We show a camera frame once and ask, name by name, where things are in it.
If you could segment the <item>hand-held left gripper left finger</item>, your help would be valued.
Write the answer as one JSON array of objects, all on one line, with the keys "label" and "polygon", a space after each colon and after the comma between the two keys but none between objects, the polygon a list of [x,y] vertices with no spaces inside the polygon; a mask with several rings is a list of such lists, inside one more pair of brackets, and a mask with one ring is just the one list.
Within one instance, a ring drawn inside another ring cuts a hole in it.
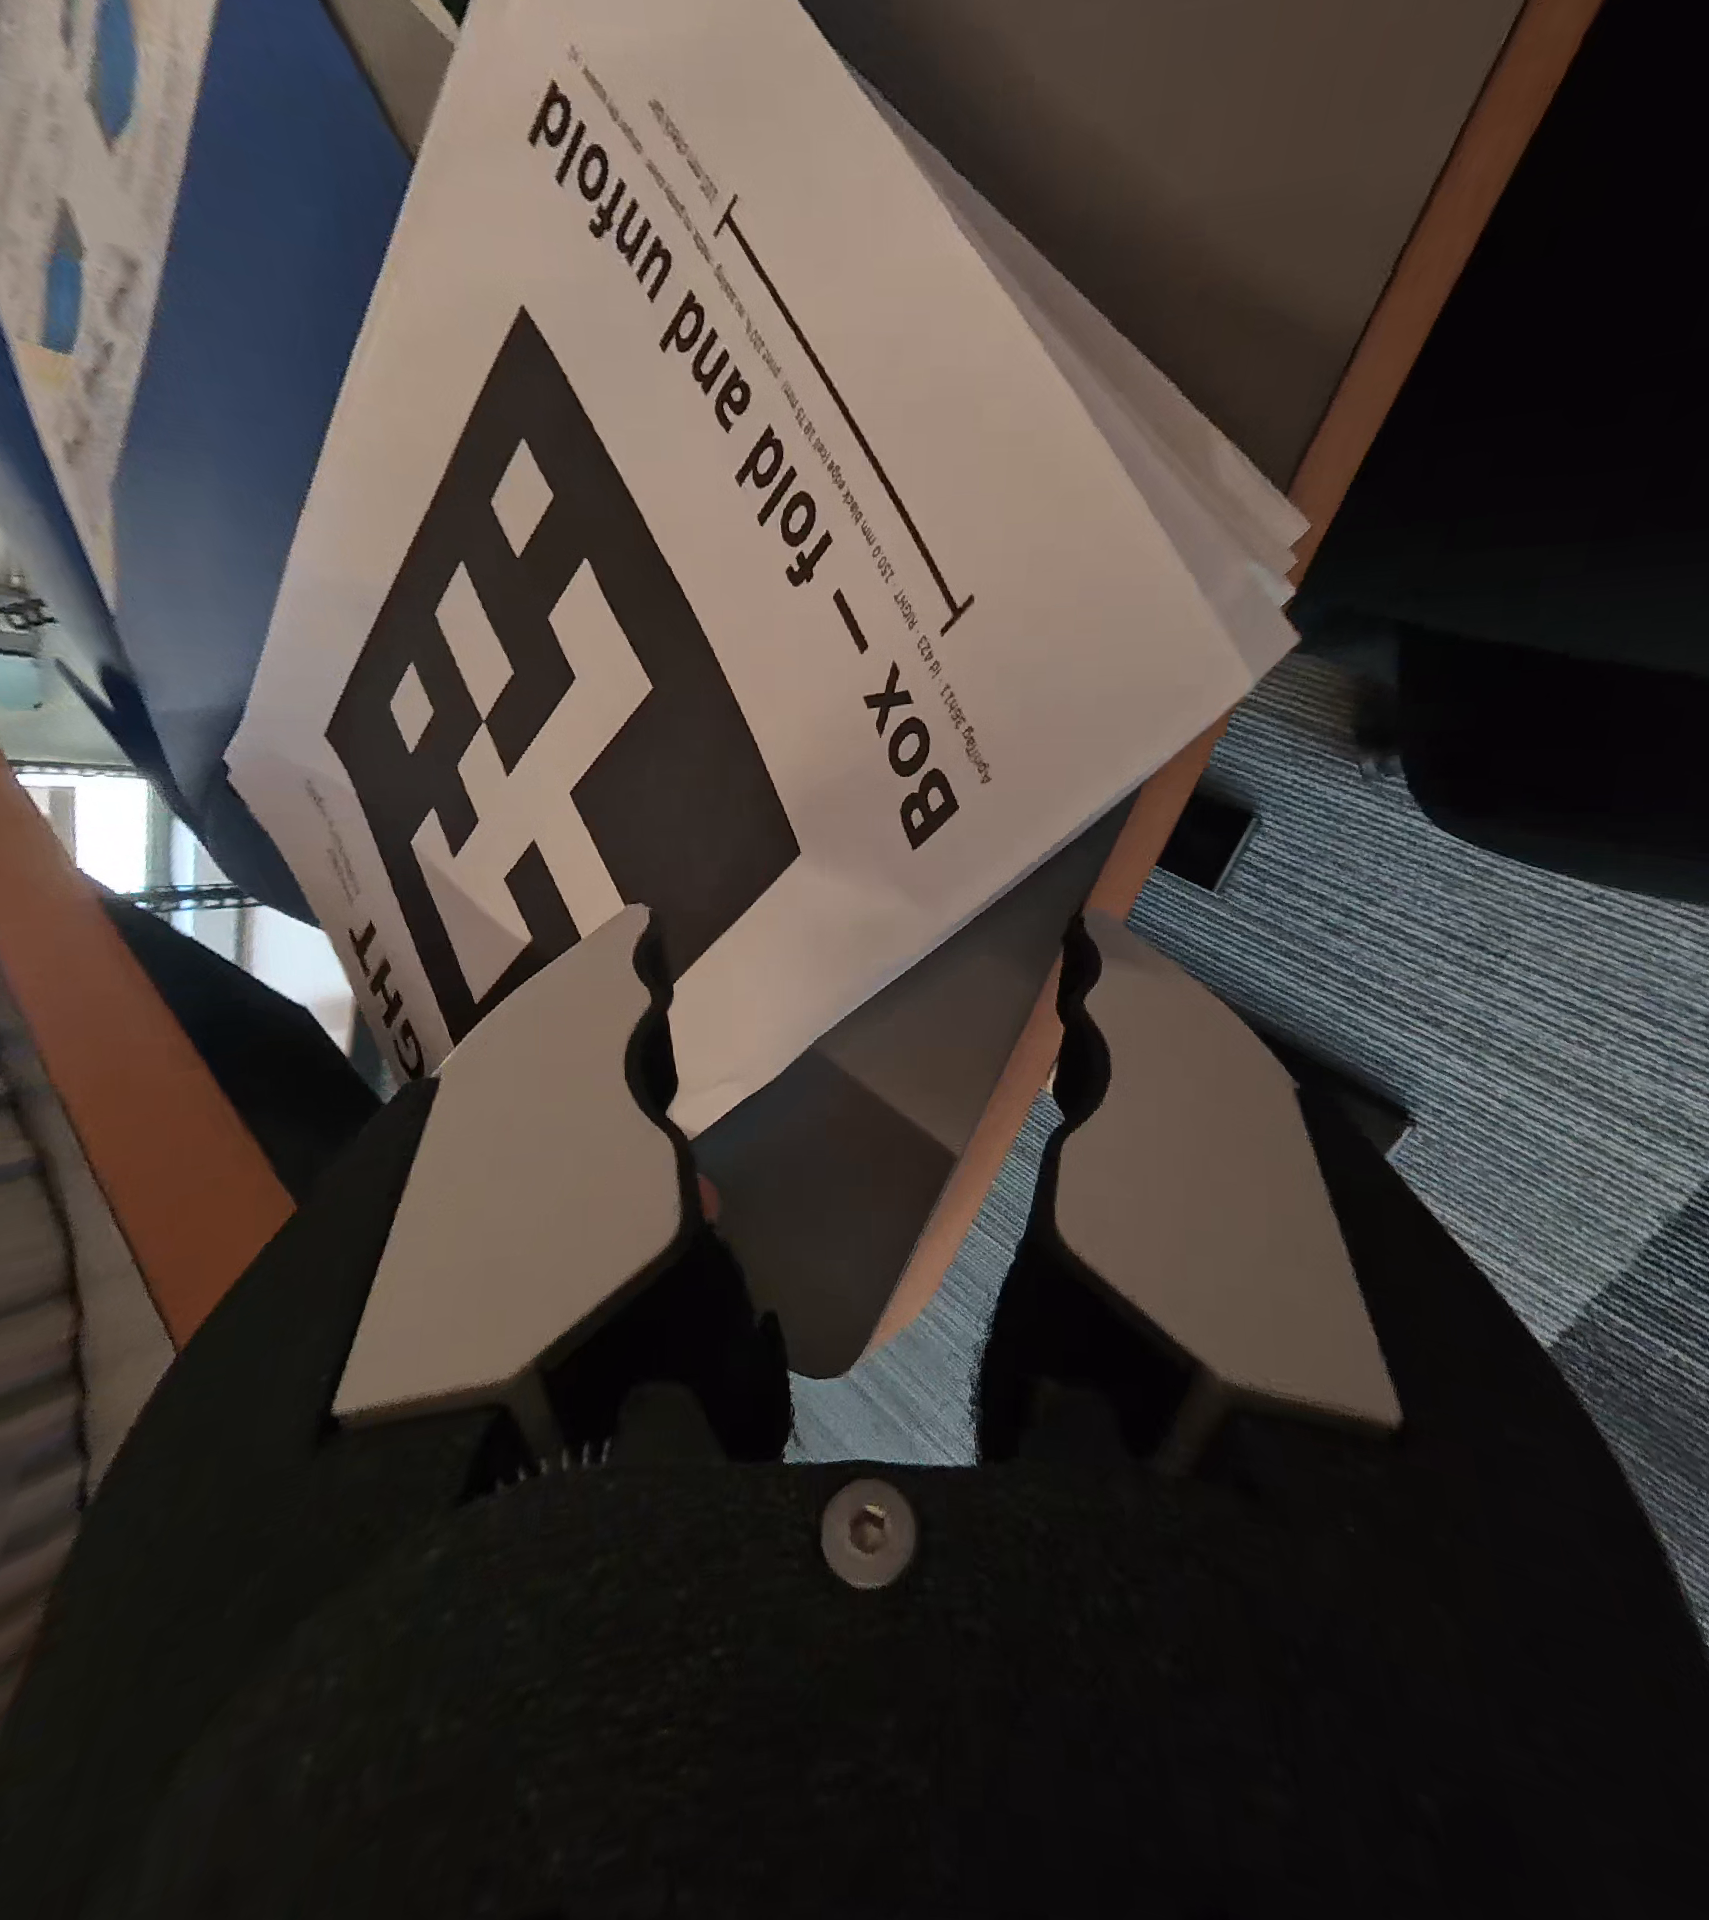
[{"label": "hand-held left gripper left finger", "polygon": [[630,904],[454,1046],[338,1376],[347,1427],[505,1409],[607,1427],[560,1368],[696,1225],[672,987]]}]

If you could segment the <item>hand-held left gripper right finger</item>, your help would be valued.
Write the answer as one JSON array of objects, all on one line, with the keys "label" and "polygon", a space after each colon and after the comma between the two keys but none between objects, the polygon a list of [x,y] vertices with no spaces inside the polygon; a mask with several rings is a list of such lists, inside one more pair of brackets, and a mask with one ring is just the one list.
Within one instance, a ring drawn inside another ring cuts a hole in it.
[{"label": "hand-held left gripper right finger", "polygon": [[1067,932],[1047,1246],[1173,1365],[1156,1427],[1401,1427],[1300,1085],[1113,916]]}]

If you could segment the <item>stack of printed white paper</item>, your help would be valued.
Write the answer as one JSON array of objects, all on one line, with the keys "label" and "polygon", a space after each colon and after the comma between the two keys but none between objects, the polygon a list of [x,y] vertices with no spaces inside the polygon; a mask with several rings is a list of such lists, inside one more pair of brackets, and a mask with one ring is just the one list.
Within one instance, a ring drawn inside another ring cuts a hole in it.
[{"label": "stack of printed white paper", "polygon": [[800,4],[473,4],[228,748],[400,1077],[628,905],[698,1133],[1292,648]]}]

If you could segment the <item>black floor socket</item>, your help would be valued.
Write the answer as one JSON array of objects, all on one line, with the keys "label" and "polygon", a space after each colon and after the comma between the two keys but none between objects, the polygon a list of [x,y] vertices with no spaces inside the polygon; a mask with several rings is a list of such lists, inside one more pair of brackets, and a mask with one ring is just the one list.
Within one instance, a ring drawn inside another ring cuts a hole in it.
[{"label": "black floor socket", "polygon": [[1257,809],[1216,788],[1198,789],[1175,821],[1156,872],[1188,888],[1222,895],[1259,829]]}]

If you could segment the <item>wooden side panel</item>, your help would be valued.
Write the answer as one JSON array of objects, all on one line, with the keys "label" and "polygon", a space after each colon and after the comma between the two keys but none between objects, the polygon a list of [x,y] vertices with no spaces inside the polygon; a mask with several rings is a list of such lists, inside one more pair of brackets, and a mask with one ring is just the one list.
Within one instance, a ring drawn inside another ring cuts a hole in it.
[{"label": "wooden side panel", "polygon": [[291,1191],[3,751],[0,984],[181,1350]]}]

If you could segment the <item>black office chair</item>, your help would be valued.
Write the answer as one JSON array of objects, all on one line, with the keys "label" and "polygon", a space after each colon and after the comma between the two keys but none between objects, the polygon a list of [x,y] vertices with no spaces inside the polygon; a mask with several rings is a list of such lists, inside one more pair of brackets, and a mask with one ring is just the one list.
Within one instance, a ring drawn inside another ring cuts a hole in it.
[{"label": "black office chair", "polygon": [[1604,4],[1304,589],[1498,856],[1709,905],[1709,4]]}]

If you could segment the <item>blue cardboard box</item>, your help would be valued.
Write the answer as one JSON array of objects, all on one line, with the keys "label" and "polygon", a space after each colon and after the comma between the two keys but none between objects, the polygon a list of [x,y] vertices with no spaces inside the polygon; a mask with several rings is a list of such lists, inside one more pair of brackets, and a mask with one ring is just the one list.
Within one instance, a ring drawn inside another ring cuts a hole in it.
[{"label": "blue cardboard box", "polygon": [[216,4],[102,594],[0,319],[0,530],[85,707],[228,879],[312,923],[227,774],[413,156],[335,9]]}]

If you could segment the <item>white blue printed leaflet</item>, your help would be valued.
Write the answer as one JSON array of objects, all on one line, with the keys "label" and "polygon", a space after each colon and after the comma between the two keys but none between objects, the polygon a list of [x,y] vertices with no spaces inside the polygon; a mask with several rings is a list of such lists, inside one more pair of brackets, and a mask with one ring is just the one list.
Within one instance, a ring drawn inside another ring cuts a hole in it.
[{"label": "white blue printed leaflet", "polygon": [[0,321],[86,543],[146,367],[215,2],[0,8]]}]

